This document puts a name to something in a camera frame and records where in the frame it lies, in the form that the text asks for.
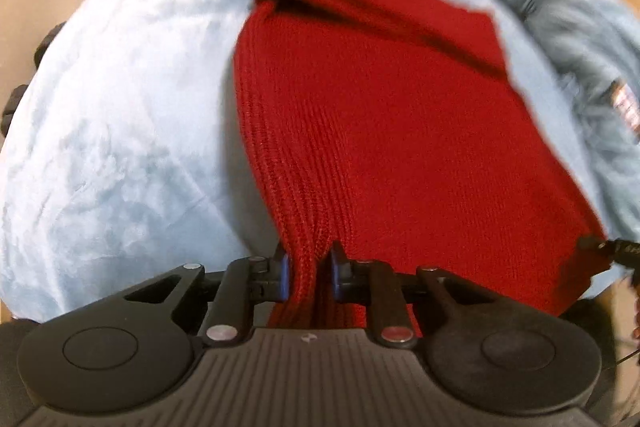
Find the robotic arm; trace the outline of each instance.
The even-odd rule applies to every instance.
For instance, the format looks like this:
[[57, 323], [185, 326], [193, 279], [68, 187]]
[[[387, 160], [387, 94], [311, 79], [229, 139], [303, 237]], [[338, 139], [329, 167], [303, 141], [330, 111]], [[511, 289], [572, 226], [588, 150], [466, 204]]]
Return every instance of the robotic arm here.
[[600, 352], [579, 327], [441, 269], [395, 273], [339, 243], [330, 260], [334, 298], [364, 305], [366, 329], [253, 328], [256, 304], [288, 297], [282, 248], [225, 272], [186, 264], [40, 325], [18, 354], [40, 405], [20, 425], [597, 427], [581, 407]]

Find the circular cap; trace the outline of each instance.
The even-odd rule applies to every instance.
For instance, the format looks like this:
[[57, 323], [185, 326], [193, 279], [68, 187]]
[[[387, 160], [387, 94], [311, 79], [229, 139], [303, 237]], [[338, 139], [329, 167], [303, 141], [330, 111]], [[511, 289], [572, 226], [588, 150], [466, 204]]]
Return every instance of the circular cap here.
[[399, 344], [409, 342], [414, 332], [404, 326], [388, 326], [382, 330], [381, 336], [387, 342]]
[[81, 369], [110, 369], [129, 362], [138, 350], [138, 341], [119, 328], [92, 328], [78, 331], [63, 347], [65, 358]]
[[497, 331], [482, 341], [482, 353], [489, 362], [512, 371], [537, 371], [549, 365], [554, 344], [540, 333], [526, 330]]
[[238, 336], [238, 330], [233, 326], [218, 324], [207, 330], [207, 336], [212, 341], [232, 341]]

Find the ribbed fabric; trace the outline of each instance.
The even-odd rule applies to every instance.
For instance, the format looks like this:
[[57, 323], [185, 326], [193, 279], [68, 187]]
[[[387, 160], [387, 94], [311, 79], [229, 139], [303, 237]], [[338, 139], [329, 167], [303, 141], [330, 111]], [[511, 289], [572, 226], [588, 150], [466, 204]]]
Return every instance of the ribbed fabric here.
[[339, 239], [559, 314], [606, 269], [598, 220], [511, 89], [488, 15], [442, 0], [256, 0], [234, 58], [242, 139], [292, 261], [286, 327], [352, 325]]

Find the red garment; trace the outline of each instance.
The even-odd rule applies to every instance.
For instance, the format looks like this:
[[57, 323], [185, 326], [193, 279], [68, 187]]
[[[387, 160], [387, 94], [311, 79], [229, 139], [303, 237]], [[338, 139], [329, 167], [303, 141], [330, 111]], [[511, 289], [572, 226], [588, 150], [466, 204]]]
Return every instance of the red garment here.
[[317, 284], [335, 239], [352, 259], [440, 266], [555, 314], [607, 268], [574, 256], [602, 230], [511, 88], [488, 15], [256, 0], [234, 72], [249, 162], [293, 261], [278, 324], [353, 324]]

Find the light blue fabric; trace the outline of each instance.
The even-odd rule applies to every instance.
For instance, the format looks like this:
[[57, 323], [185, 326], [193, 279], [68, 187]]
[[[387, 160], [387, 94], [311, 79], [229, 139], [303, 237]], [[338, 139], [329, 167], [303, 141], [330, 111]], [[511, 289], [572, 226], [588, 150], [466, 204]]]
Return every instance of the light blue fabric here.
[[[548, 59], [500, 3], [450, 1], [492, 13], [514, 88], [609, 228]], [[250, 7], [86, 0], [71, 17], [0, 153], [0, 296], [15, 314], [44, 321], [182, 263], [273, 251], [229, 75]]]
[[[501, 0], [563, 76], [610, 218], [609, 233], [640, 240], [640, 145], [612, 107], [614, 80], [640, 96], [640, 22], [621, 0]], [[604, 289], [616, 270], [594, 281]]]

